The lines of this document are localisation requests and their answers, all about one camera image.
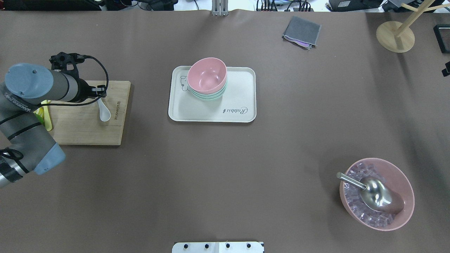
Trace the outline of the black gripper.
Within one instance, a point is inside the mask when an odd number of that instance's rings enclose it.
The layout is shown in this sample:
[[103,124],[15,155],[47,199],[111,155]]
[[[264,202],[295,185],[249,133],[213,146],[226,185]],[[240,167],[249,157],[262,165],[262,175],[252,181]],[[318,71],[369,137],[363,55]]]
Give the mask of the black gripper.
[[106,85],[98,85],[97,87],[90,86],[83,79],[77,80],[78,91],[76,95],[76,103],[84,102],[87,99],[98,99],[107,96],[107,93],[103,93],[106,90]]

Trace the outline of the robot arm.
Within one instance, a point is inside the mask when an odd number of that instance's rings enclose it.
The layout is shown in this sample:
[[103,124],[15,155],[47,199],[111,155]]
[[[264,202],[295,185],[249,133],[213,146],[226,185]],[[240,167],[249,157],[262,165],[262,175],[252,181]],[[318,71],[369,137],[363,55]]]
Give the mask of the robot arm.
[[56,60],[51,69],[19,63],[1,83],[1,132],[10,146],[1,149],[1,187],[34,171],[41,175],[62,163],[66,155],[34,112],[49,106],[77,107],[106,96],[108,85],[90,86],[79,77],[82,60]]

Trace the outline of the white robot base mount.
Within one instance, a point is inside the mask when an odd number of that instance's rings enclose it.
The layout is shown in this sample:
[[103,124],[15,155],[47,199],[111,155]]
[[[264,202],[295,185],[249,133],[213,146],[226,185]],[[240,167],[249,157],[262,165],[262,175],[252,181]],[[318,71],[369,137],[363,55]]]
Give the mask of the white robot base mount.
[[179,242],[172,247],[172,253],[264,253],[263,242]]

